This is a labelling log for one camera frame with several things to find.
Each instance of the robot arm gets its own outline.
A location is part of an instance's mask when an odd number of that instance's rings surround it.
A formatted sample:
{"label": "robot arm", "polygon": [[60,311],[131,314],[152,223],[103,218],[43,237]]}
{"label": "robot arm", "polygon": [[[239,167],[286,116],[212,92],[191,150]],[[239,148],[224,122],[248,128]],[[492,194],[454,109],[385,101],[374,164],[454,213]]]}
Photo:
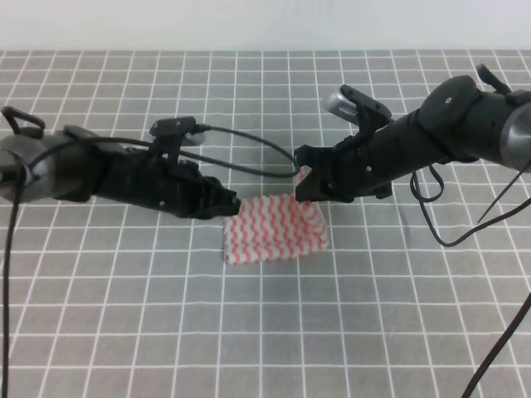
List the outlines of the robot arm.
{"label": "robot arm", "polygon": [[298,201],[351,202],[392,195],[391,181],[433,163],[484,159],[515,170],[531,160],[531,92],[503,85],[478,68],[494,93],[477,89],[469,76],[438,86],[417,109],[391,120],[383,105],[344,85],[325,103],[328,111],[359,126],[333,148],[295,150],[311,172],[295,189]]}
{"label": "robot arm", "polygon": [[[235,192],[203,176],[196,163],[178,159],[181,145],[197,143],[201,135],[195,135],[202,127],[192,117],[159,120],[149,131],[149,148],[137,149],[101,142],[105,138],[77,126],[44,134],[39,118],[10,107],[2,113],[15,133],[0,141],[0,195],[10,201],[22,166],[22,201],[53,197],[84,202],[95,195],[199,219],[240,210]],[[20,127],[18,119],[32,125]]]}

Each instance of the black cable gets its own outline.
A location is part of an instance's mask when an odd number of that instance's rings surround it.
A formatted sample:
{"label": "black cable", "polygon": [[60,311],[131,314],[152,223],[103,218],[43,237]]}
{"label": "black cable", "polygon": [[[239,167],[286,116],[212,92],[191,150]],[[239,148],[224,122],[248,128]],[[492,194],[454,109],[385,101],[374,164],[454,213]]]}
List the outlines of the black cable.
{"label": "black cable", "polygon": [[[505,187],[505,189],[494,199],[494,201],[490,204],[489,208],[484,213],[484,215],[481,217],[481,219],[487,214],[487,212],[492,208],[492,206],[509,190],[509,188],[522,175],[522,173],[525,172],[529,168],[530,165],[531,165],[531,161],[529,161],[526,164],[524,169],[521,172],[519,172],[518,175],[515,178],[513,178],[513,180],[511,180],[511,182],[507,185],[507,187]],[[427,223],[428,227],[430,228],[430,231],[433,234],[433,237],[436,239],[436,241],[440,245],[443,245],[445,247],[452,247],[452,246],[458,245],[463,240],[467,239],[468,237],[470,237],[471,235],[473,235],[477,231],[481,231],[484,228],[486,228],[487,226],[491,226],[491,225],[493,225],[493,224],[495,224],[497,222],[503,221],[503,220],[505,220],[505,219],[507,219],[507,218],[509,218],[511,216],[514,216],[514,215],[518,214],[519,212],[521,212],[523,209],[525,209],[527,206],[529,206],[531,204],[531,198],[529,198],[528,200],[524,201],[521,205],[515,207],[513,210],[508,211],[508,212],[502,214],[501,216],[497,216],[497,217],[493,218],[492,220],[484,222],[483,224],[480,224],[480,225],[472,228],[468,232],[466,232],[459,239],[457,239],[457,240],[455,240],[453,242],[447,243],[447,242],[443,241],[440,238],[440,236],[437,234],[437,232],[435,231],[435,228],[434,228],[433,224],[431,223],[430,216],[428,215],[428,213],[426,211],[425,203],[432,202],[432,201],[438,199],[439,197],[441,197],[442,192],[444,190],[444,182],[442,181],[442,178],[439,175],[439,173],[436,171],[436,169],[433,168],[432,166],[430,166],[430,172],[433,175],[433,177],[437,180],[437,182],[439,182],[439,186],[441,187],[441,192],[439,192],[439,194],[437,194],[434,197],[423,197],[421,195],[421,193],[420,193],[421,189],[420,189],[420,185],[419,185],[419,182],[418,182],[418,177],[417,177],[417,173],[416,172],[414,172],[412,174],[412,179],[410,181],[410,187],[412,189],[413,196],[418,200],[419,205],[421,206],[422,214],[424,215],[424,218],[426,219],[426,223]],[[480,366],[475,371],[474,375],[472,376],[472,378],[470,379],[468,385],[466,386],[465,392],[463,392],[463,395],[461,396],[461,398],[470,398],[472,396],[472,393],[474,392],[474,389],[480,383],[481,377],[483,377],[483,375],[489,369],[489,366],[492,364],[494,359],[498,356],[498,354],[501,352],[501,350],[503,349],[505,344],[507,344],[509,339],[513,336],[514,332],[516,331],[518,326],[521,324],[521,322],[524,320],[525,315],[528,313],[528,311],[530,309],[531,309],[531,293],[525,299],[524,303],[522,304],[522,307],[520,307],[520,310],[518,311],[518,313],[516,314],[514,319],[511,321],[509,326],[505,329],[504,333],[499,337],[499,339],[496,342],[496,344],[492,347],[492,349],[489,351],[489,353],[487,354],[485,359],[481,362]]]}
{"label": "black cable", "polygon": [[[248,174],[253,174],[255,176],[262,176],[262,177],[272,177],[272,178],[291,178],[299,174],[300,168],[297,165],[297,162],[293,159],[293,157],[287,153],[284,149],[276,145],[275,143],[272,143],[270,141],[267,141],[265,139],[253,137],[247,133],[243,133],[241,131],[236,130],[230,130],[230,129],[223,129],[223,128],[211,128],[211,129],[220,129],[220,131],[227,131],[228,133],[240,135],[242,137],[246,137],[249,139],[252,139],[254,141],[258,141],[260,143],[263,143],[265,145],[271,146],[274,150],[278,151],[282,155],[286,156],[295,166],[295,170],[293,172],[264,172],[262,170],[257,170],[255,168],[249,168],[245,166],[240,166],[238,164],[224,162],[219,159],[209,158],[202,155],[196,155],[195,153],[190,153],[187,151],[179,150],[176,151],[178,154],[191,159],[196,159],[200,162],[210,163],[210,164],[216,164],[217,166],[222,166],[226,168],[231,168],[233,170],[237,170],[239,172],[246,172]],[[138,145],[141,147],[149,147],[151,145],[150,142],[147,141],[141,141],[139,139],[133,139],[133,138],[116,138],[116,137],[91,137],[91,138],[83,138],[78,140],[72,140],[68,141],[66,143],[61,143],[59,145],[56,145],[55,147],[52,147],[45,152],[38,155],[35,159],[32,160],[32,162],[29,164],[30,170],[32,170],[39,162],[44,160],[45,158],[48,158],[54,153],[60,152],[63,149],[69,148],[74,145],[85,145],[88,143],[127,143],[129,145]]]}
{"label": "black cable", "polygon": [[[278,146],[276,143],[272,143],[271,141],[269,141],[267,139],[256,137],[256,136],[254,136],[252,134],[249,134],[249,133],[244,133],[243,131],[238,131],[238,130],[234,130],[234,129],[227,129],[225,127],[209,126],[209,125],[204,125],[204,126],[201,125],[201,126],[204,127],[207,130],[220,131],[222,133],[229,133],[229,134],[237,135],[239,137],[250,139],[251,141],[255,141],[257,143],[262,143],[262,144],[264,144],[267,147],[273,148],[276,152],[280,153],[282,156],[284,156],[285,158],[290,160],[290,162],[295,167],[295,170],[293,172],[262,172],[262,171],[258,171],[258,170],[252,169],[252,168],[247,168],[247,167],[237,166],[235,164],[232,164],[230,168],[232,168],[234,170],[239,170],[241,172],[247,172],[249,174],[254,174],[254,175],[257,175],[257,176],[277,177],[277,178],[294,177],[297,174],[299,174],[299,172],[300,172],[300,167],[297,164],[297,161],[293,158],[293,156],[291,156],[291,154],[289,152],[287,152],[286,150],[284,150],[283,148]],[[185,156],[187,156],[188,158],[200,160],[199,158],[194,157],[194,156],[197,156],[197,155],[193,155],[193,154],[192,154],[193,156],[189,156],[189,155],[191,155],[191,154],[188,153]],[[217,164],[217,165],[223,166],[223,167],[228,167],[228,165],[230,164],[230,163],[225,163],[225,162],[223,162],[221,160],[216,160],[216,159],[211,159],[211,160],[215,160],[216,162],[215,163],[214,162],[210,162],[210,163]]]}
{"label": "black cable", "polygon": [[[195,153],[189,153],[189,152],[182,151],[182,150],[179,150],[176,152],[187,158],[196,159],[196,160],[199,160],[205,163],[216,164],[218,166],[232,168],[240,172],[247,172],[249,174],[263,176],[263,177],[273,177],[273,178],[294,177],[300,171],[299,165],[297,164],[295,159],[288,152],[286,152],[283,148],[279,147],[275,143],[272,143],[266,139],[257,138],[253,135],[250,135],[248,133],[243,133],[237,130],[224,129],[221,127],[212,127],[212,126],[203,126],[203,127],[206,127],[207,129],[210,129],[210,130],[216,130],[216,131],[238,135],[240,137],[244,137],[244,138],[251,139],[253,141],[257,141],[258,143],[263,143],[264,145],[273,148],[274,150],[278,151],[283,156],[288,158],[293,163],[295,170],[293,172],[264,172],[261,170],[256,170],[254,168],[243,167],[237,164],[228,163],[222,160],[209,158],[209,157],[205,157],[201,155],[196,155]],[[116,137],[91,137],[91,138],[72,140],[66,143],[61,143],[59,145],[56,145],[55,147],[52,147],[46,150],[45,152],[39,154],[37,157],[35,157],[32,160],[31,163],[28,164],[28,171],[31,172],[38,163],[42,162],[44,159],[48,158],[54,153],[58,153],[74,145],[86,145],[86,144],[92,144],[92,143],[122,143],[122,144],[129,144],[129,145],[137,145],[141,147],[150,147],[152,144],[150,142],[141,141],[139,139],[116,138]],[[7,398],[7,393],[8,393],[8,388],[9,388],[8,386],[9,384],[9,267],[11,263],[11,248],[12,248],[13,235],[14,235],[15,226],[17,223],[18,209],[22,201],[22,194],[24,192],[25,179],[26,179],[26,171],[24,167],[21,165],[20,172],[18,173],[18,176],[17,176],[16,186],[15,186],[15,197],[13,198],[11,217],[9,219],[9,225],[7,228],[7,237],[6,237],[6,245],[4,249],[4,261],[3,261],[4,266],[3,266],[3,278],[2,278],[2,284],[3,284],[3,294],[2,294],[2,304],[3,304],[3,309],[2,309],[2,318],[3,318],[2,398]]]}
{"label": "black cable", "polygon": [[507,344],[509,339],[513,336],[514,332],[516,331],[516,328],[524,320],[525,315],[528,313],[530,308],[531,308],[531,294],[529,294],[528,297],[525,299],[524,303],[522,304],[522,307],[520,307],[514,319],[511,321],[509,326],[505,329],[504,334],[501,335],[501,337],[498,339],[496,344],[489,351],[485,359],[481,362],[480,367],[478,367],[477,371],[475,371],[474,375],[470,379],[468,385],[466,386],[465,392],[463,393],[461,398],[470,398],[472,396],[472,392],[474,392],[474,389],[480,382],[481,377],[483,377],[487,369],[489,369],[490,364],[498,356],[499,352],[502,350],[505,344]]}
{"label": "black cable", "polygon": [[[433,174],[433,177],[435,179],[437,179],[437,176],[439,178],[441,178],[441,176],[435,170],[435,168],[431,167],[430,171]],[[470,236],[472,236],[473,234],[475,234],[476,232],[484,230],[487,226],[492,226],[493,224],[496,224],[497,222],[506,220],[506,219],[514,216],[515,214],[520,213],[523,209],[525,209],[527,206],[529,206],[531,204],[531,198],[529,198],[528,200],[524,201],[521,205],[516,206],[513,210],[507,211],[506,213],[502,214],[501,216],[497,216],[497,217],[493,218],[492,220],[488,220],[488,221],[484,222],[483,224],[479,224],[478,226],[475,226],[474,228],[470,229],[465,234],[463,234],[460,238],[454,240],[453,242],[445,242],[437,234],[437,231],[435,230],[435,227],[433,226],[433,224],[431,222],[431,219],[430,219],[430,216],[428,215],[428,212],[426,210],[426,206],[424,206],[425,203],[429,203],[429,202],[433,201],[432,200],[433,198],[425,198],[425,197],[423,197],[421,195],[421,193],[420,193],[421,189],[420,189],[420,186],[419,186],[419,183],[418,183],[417,174],[415,172],[412,174],[412,179],[410,181],[410,187],[412,187],[413,196],[418,200],[418,203],[421,206],[422,215],[426,219],[426,223],[428,225],[428,228],[430,228],[431,234],[433,235],[435,240],[441,246],[444,246],[444,247],[456,246],[456,245],[460,244],[463,240],[465,240],[465,239],[469,238]]]}
{"label": "black cable", "polygon": [[494,207],[494,205],[496,203],[498,203],[499,199],[501,199],[501,197],[503,195],[505,195],[505,193],[513,186],[513,184],[516,182],[516,180],[518,180],[520,178],[520,176],[525,173],[525,171],[529,168],[529,166],[531,166],[531,162],[528,162],[524,166],[524,168],[520,172],[518,172],[518,174],[516,176],[514,176],[514,178],[511,180],[511,182],[509,184],[507,184],[507,186],[503,189],[503,191],[499,193],[499,195],[493,200],[493,202],[490,203],[489,207],[487,207],[487,210],[485,210],[485,212],[480,217],[478,222],[481,222],[481,220],[483,220],[485,218],[485,216],[489,213],[490,209],[492,209]]}
{"label": "black cable", "polygon": [[21,165],[15,181],[15,197],[13,198],[13,205],[11,208],[11,215],[9,217],[9,225],[7,228],[6,247],[3,255],[3,276],[2,276],[2,320],[3,320],[3,335],[2,335],[2,398],[7,398],[9,389],[9,268],[11,265],[11,247],[13,243],[13,234],[15,233],[15,226],[17,224],[18,208],[22,201],[22,194],[24,193],[24,182],[26,181],[26,171]]}

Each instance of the gray grid surface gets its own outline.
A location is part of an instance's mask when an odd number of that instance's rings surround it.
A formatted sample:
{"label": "gray grid surface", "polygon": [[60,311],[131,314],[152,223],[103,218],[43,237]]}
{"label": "gray grid surface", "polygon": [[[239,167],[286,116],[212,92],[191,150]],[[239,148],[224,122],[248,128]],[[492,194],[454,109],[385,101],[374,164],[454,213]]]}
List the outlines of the gray grid surface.
{"label": "gray grid surface", "polygon": [[[193,114],[292,150],[355,133],[319,106],[343,82],[397,117],[450,76],[478,81],[481,62],[513,89],[531,90],[531,51],[0,51],[0,104],[49,128],[144,139],[156,119]],[[10,134],[4,121],[0,134]],[[195,149],[289,168],[220,133]],[[446,191],[430,212],[446,239],[470,228],[514,175],[486,163],[437,169]],[[293,189],[202,171],[241,197]],[[433,178],[420,178],[435,194]],[[522,177],[492,216],[528,198],[528,184]],[[529,291],[531,212],[448,250],[431,237],[408,178],[393,188],[383,201],[323,204],[327,250],[239,266],[223,263],[219,219],[100,199],[24,206],[12,265],[11,398],[460,396]],[[2,236],[9,211],[0,203]],[[531,396],[529,317],[475,396]]]}

